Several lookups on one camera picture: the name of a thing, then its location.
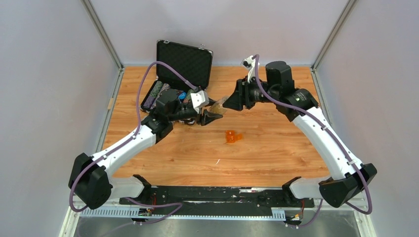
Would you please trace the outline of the orange pill organizer box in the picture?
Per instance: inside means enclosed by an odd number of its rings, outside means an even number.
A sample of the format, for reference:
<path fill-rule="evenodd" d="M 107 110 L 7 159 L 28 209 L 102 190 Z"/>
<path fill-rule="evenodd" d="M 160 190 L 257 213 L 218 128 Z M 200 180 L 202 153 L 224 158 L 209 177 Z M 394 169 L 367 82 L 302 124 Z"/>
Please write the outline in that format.
<path fill-rule="evenodd" d="M 226 143 L 235 143 L 243 139 L 242 133 L 237 133 L 235 130 L 226 130 L 225 131 Z"/>

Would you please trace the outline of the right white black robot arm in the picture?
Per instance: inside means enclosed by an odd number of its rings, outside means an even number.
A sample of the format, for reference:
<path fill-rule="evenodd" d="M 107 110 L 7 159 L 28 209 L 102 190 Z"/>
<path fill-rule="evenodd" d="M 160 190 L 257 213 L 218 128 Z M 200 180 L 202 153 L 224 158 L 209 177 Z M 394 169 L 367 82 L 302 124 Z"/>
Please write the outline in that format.
<path fill-rule="evenodd" d="M 368 184 L 377 174 L 372 163 L 363 163 L 342 142 L 327 122 L 314 96 L 295 86 L 292 70 L 284 61 L 266 64 L 266 81 L 258 77 L 254 56 L 242 61 L 248 74 L 236 81 L 232 95 L 223 107 L 236 111 L 251 109 L 256 103 L 274 103 L 276 109 L 308 138 L 329 170 L 324 178 L 295 177 L 282 188 L 283 202 L 295 206 L 303 198 L 323 199 L 332 207 L 341 207 L 361 192 L 371 203 Z"/>

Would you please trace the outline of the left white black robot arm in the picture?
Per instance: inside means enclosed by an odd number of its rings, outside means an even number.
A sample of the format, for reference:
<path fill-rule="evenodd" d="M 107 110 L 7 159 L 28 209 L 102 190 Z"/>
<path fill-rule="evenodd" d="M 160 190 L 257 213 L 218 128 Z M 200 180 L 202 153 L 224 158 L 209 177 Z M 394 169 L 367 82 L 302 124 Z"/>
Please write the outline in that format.
<path fill-rule="evenodd" d="M 193 120 L 205 126 L 223 116 L 205 109 L 210 103 L 203 90 L 195 90 L 187 103 L 179 99 L 179 91 L 166 89 L 156 99 L 155 107 L 139 120 L 138 126 L 110 147 L 75 158 L 69 179 L 69 204 L 75 211 L 73 198 L 78 197 L 89 209 L 97 209 L 108 200 L 134 198 L 139 204 L 151 199 L 147 182 L 138 175 L 129 178 L 113 178 L 113 174 L 131 158 L 157 144 L 172 130 L 176 121 Z"/>

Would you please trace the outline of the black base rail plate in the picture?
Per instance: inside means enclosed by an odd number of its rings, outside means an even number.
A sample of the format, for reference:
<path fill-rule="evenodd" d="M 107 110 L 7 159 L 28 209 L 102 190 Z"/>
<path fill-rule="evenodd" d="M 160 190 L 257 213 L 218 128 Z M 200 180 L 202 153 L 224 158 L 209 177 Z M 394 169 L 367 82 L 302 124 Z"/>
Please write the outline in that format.
<path fill-rule="evenodd" d="M 151 186 L 139 197 L 121 198 L 122 205 L 148 204 L 141 212 L 152 217 L 290 218 L 315 206 L 295 199 L 282 188 Z"/>

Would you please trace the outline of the clear pill bottle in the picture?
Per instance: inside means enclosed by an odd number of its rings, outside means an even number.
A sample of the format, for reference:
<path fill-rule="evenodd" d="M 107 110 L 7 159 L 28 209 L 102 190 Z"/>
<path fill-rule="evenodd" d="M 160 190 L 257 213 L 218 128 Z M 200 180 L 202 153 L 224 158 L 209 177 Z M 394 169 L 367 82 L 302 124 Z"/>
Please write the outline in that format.
<path fill-rule="evenodd" d="M 227 112 L 227 109 L 223 107 L 223 103 L 229 98 L 229 96 L 224 96 L 217 100 L 209 109 L 209 112 L 223 115 Z"/>

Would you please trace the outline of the black poker chip case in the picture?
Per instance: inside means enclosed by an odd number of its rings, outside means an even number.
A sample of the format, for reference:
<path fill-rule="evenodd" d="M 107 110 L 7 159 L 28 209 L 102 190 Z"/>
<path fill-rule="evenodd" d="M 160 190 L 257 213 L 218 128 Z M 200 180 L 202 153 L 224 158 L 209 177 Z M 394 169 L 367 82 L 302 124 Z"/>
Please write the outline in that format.
<path fill-rule="evenodd" d="M 213 52 L 202 47 L 185 45 L 160 39 L 156 43 L 156 60 L 171 66 L 195 87 L 207 89 L 210 82 Z M 191 87 L 168 68 L 157 64 L 156 79 L 140 104 L 140 109 L 149 112 L 166 89 L 175 89 L 183 101 Z"/>

